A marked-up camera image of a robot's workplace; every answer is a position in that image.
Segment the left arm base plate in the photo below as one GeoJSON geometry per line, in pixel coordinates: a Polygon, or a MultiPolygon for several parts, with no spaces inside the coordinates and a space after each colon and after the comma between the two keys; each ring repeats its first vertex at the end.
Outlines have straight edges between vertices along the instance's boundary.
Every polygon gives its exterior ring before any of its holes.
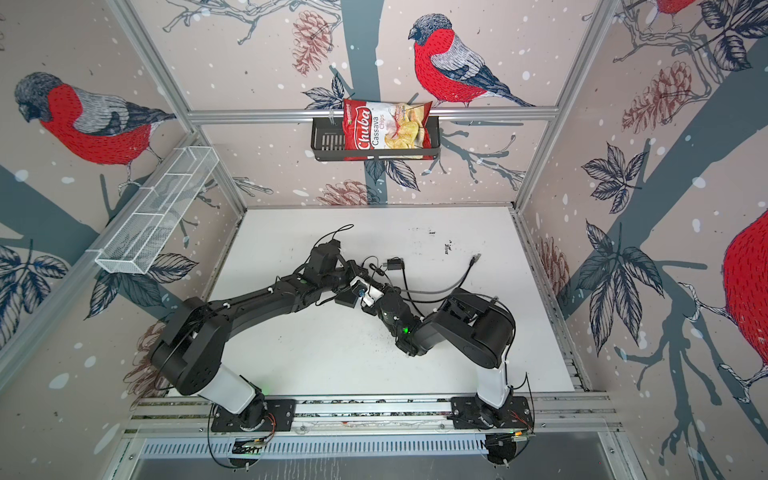
{"type": "Polygon", "coordinates": [[[211,416],[212,433],[288,432],[291,430],[297,401],[294,399],[266,399],[248,406],[240,414],[233,414],[216,406],[211,416]]]}

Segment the black power adapter with cord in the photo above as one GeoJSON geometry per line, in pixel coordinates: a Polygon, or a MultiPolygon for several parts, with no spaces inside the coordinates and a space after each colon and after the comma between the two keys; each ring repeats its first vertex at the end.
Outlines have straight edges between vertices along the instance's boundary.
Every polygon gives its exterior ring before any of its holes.
{"type": "Polygon", "coordinates": [[[390,271],[403,271],[405,267],[404,260],[400,257],[392,257],[384,261],[382,264],[376,264],[375,262],[368,262],[364,260],[362,268],[366,272],[366,276],[369,279],[374,279],[376,276],[382,277],[383,282],[393,285],[392,279],[389,277],[390,271]]]}

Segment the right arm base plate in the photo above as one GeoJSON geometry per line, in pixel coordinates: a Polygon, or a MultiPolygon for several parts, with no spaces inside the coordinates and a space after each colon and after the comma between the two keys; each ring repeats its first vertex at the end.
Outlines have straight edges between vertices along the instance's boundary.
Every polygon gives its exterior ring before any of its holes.
{"type": "Polygon", "coordinates": [[[523,396],[510,396],[498,408],[486,404],[477,395],[453,397],[447,419],[455,429],[529,430],[534,424],[528,399],[523,396]]]}

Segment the red cassava chips bag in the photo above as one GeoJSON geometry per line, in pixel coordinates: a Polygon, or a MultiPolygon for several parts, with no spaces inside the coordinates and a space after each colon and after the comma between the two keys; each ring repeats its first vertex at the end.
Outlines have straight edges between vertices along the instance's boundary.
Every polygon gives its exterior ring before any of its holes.
{"type": "Polygon", "coordinates": [[[418,151],[406,159],[434,159],[439,152],[437,140],[427,126],[432,103],[385,103],[345,99],[343,134],[346,161],[373,159],[374,150],[418,151]]]}

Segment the black wall basket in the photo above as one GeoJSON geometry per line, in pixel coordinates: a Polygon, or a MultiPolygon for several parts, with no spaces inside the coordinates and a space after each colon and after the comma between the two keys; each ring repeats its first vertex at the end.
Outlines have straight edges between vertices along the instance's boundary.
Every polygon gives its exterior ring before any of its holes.
{"type": "Polygon", "coordinates": [[[311,148],[317,161],[363,160],[436,160],[441,152],[440,123],[437,116],[427,120],[426,131],[431,147],[406,150],[347,150],[341,119],[315,117],[312,123],[311,148]]]}

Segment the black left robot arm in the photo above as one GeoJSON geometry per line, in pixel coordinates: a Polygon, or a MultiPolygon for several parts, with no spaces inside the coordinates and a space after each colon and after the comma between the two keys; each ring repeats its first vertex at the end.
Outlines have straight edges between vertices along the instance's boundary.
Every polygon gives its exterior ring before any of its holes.
{"type": "Polygon", "coordinates": [[[300,312],[326,292],[345,295],[368,285],[368,270],[344,259],[338,240],[319,244],[293,273],[268,287],[225,300],[185,300],[153,343],[151,365],[178,393],[198,395],[242,416],[258,409],[263,396],[223,365],[229,340],[273,318],[300,312]]]}

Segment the black network switch box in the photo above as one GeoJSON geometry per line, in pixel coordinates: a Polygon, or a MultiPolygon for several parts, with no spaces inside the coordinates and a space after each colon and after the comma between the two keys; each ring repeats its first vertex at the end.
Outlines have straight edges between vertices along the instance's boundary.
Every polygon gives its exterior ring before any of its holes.
{"type": "Polygon", "coordinates": [[[359,288],[352,287],[350,289],[340,291],[334,297],[334,303],[344,307],[354,309],[360,299],[359,288]]]}

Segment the aluminium mounting rail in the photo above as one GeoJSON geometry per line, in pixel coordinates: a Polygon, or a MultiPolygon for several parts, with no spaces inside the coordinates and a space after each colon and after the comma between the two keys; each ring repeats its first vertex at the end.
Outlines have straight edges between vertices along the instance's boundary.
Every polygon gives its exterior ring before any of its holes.
{"type": "MultiPolygon", "coordinates": [[[[265,436],[449,434],[459,419],[477,410],[460,394],[346,395],[269,397],[269,418],[253,430],[265,436]]],[[[502,430],[548,432],[622,431],[623,425],[604,393],[514,393],[503,414],[502,430]]],[[[244,436],[230,414],[214,413],[198,398],[140,401],[122,431],[130,436],[244,436]]]]}

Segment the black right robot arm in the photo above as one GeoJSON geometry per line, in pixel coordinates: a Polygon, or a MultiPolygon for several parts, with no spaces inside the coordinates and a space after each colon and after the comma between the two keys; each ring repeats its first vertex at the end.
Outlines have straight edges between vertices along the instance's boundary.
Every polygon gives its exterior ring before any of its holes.
{"type": "Polygon", "coordinates": [[[507,402],[506,354],[516,322],[496,297],[456,288],[425,317],[417,316],[395,288],[371,287],[359,297],[361,309],[383,322],[399,350],[422,356],[446,341],[476,365],[480,405],[498,410],[507,402]]]}

